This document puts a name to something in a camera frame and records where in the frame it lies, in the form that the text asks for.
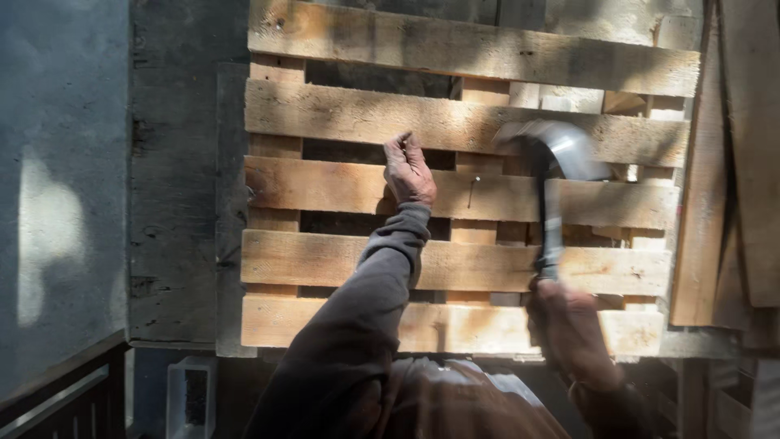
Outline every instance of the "fingers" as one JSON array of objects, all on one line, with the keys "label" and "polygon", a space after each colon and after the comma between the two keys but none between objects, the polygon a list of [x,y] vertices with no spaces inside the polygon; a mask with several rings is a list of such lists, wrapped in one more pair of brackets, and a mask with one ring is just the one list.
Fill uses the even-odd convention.
[{"label": "fingers", "polygon": [[413,168],[427,168],[420,139],[414,134],[409,134],[406,139],[406,160]]},{"label": "fingers", "polygon": [[395,135],[392,139],[385,142],[383,148],[385,150],[385,158],[388,160],[388,164],[397,164],[406,162],[406,156],[403,153],[403,142],[409,138],[412,133],[401,133]]}]

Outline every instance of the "gray sleeve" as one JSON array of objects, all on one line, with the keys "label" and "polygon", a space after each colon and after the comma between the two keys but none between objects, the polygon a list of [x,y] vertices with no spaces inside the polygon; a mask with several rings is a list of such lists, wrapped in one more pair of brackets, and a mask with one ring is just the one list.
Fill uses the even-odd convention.
[{"label": "gray sleeve", "polygon": [[353,275],[290,344],[245,437],[364,437],[374,428],[430,215],[402,203],[371,234]]}]

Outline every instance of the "pallet slat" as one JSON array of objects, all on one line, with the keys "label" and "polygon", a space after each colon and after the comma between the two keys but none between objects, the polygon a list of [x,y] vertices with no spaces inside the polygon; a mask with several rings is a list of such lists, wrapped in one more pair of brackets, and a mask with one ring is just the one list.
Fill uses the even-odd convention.
[{"label": "pallet slat", "polygon": [[[393,214],[384,166],[244,157],[250,205],[274,209]],[[532,177],[432,171],[438,187],[433,216],[462,220],[538,221]],[[676,187],[560,180],[564,223],[674,227]]]},{"label": "pallet slat", "polygon": [[[339,287],[355,270],[367,237],[244,230],[241,281]],[[416,288],[454,291],[528,291],[537,247],[429,241]],[[567,248],[561,278],[598,294],[663,296],[670,252]]]},{"label": "pallet slat", "polygon": [[[286,348],[325,299],[274,298],[248,294],[243,302],[241,343]],[[663,315],[601,311],[599,320],[613,355],[657,355]],[[399,325],[401,352],[540,355],[531,346],[528,315],[509,306],[411,303]]]},{"label": "pallet slat", "polygon": [[303,2],[253,0],[249,49],[454,76],[693,97],[699,53]]},{"label": "pallet slat", "polygon": [[574,123],[603,162],[683,167],[690,123],[553,112],[312,84],[246,82],[246,129],[254,133],[380,144],[412,130],[425,148],[505,154],[491,145],[506,122]]}]

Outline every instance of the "wooden board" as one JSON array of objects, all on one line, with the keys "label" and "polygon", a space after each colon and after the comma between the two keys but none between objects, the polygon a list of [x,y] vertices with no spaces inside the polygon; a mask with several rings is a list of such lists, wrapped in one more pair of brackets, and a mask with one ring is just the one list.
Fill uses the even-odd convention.
[{"label": "wooden board", "polygon": [[420,98],[312,84],[248,80],[246,129],[328,140],[380,144],[406,130],[425,148],[505,154],[491,140],[506,122],[555,119],[594,139],[603,162],[683,167],[690,123]]},{"label": "wooden board", "polygon": [[725,92],[721,75],[720,26],[711,8],[704,39],[704,71],[694,109],[682,200],[675,283],[669,322],[713,323],[726,203]]},{"label": "wooden board", "polygon": [[693,97],[699,54],[311,3],[253,0],[249,49],[454,76]]},{"label": "wooden board", "polygon": [[775,0],[721,0],[750,302],[780,306],[780,30]]},{"label": "wooden board", "polygon": [[[462,101],[479,102],[485,105],[509,105],[509,82],[465,77],[460,78],[459,85],[462,89],[460,93]],[[501,175],[504,170],[504,161],[505,157],[500,155],[456,152],[455,171],[472,175]],[[481,180],[477,180],[476,177],[472,178],[472,188],[481,183]],[[470,197],[473,198],[473,191],[471,190]],[[442,197],[440,195],[439,199],[442,198],[449,199],[449,196],[445,195]],[[497,235],[497,221],[475,219],[453,219],[450,221],[449,240],[451,242],[495,244]],[[490,291],[447,291],[445,302],[490,305],[490,297]]]},{"label": "wooden board", "polygon": [[[392,214],[384,166],[245,157],[250,205],[276,209]],[[465,220],[538,221],[533,177],[432,171],[433,216]],[[679,189],[560,180],[561,214],[569,224],[673,227]]]},{"label": "wooden board", "polygon": [[[306,60],[284,58],[275,55],[259,53],[252,54],[250,63],[250,79],[264,78],[279,83],[303,83],[305,78]],[[248,145],[250,154],[301,159],[303,154],[303,139],[250,133]],[[250,209],[248,226],[265,230],[281,230],[297,232],[300,228],[300,211],[284,209]],[[256,293],[298,295],[298,287],[294,285],[261,284],[247,288]]]},{"label": "wooden board", "polygon": [[[325,299],[247,295],[242,344],[285,348]],[[656,355],[663,327],[659,312],[601,311],[604,339],[614,355]],[[411,303],[399,325],[401,352],[537,354],[528,315],[511,306]]]},{"label": "wooden board", "polygon": [[[367,242],[367,237],[245,230],[241,281],[340,287],[355,270]],[[537,247],[429,241],[415,287],[528,291],[537,252]],[[561,260],[561,278],[598,294],[662,296],[670,258],[669,252],[570,247]]]}]

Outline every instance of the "concrete wall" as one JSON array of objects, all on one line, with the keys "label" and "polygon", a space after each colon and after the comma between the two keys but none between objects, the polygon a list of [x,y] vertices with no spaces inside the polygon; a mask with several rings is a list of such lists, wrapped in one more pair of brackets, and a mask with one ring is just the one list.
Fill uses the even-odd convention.
[{"label": "concrete wall", "polygon": [[125,326],[127,0],[0,13],[0,398]]}]

